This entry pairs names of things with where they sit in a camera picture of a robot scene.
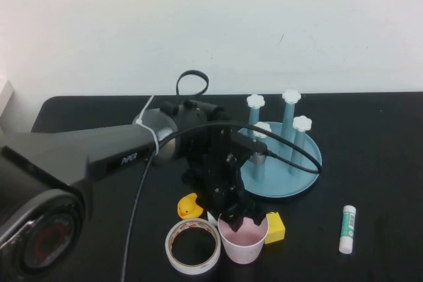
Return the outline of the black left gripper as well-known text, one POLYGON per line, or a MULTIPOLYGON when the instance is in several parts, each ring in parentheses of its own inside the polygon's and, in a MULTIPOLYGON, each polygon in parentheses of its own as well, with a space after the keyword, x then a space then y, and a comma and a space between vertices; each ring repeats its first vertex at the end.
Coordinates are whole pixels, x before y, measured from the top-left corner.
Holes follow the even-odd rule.
POLYGON ((247 193, 241 167, 255 154, 264 154, 263 142, 229 126, 195 127, 180 136, 180 154, 188 163, 183 182, 197 194, 200 207, 234 232, 245 217, 261 225, 266 212, 247 193))

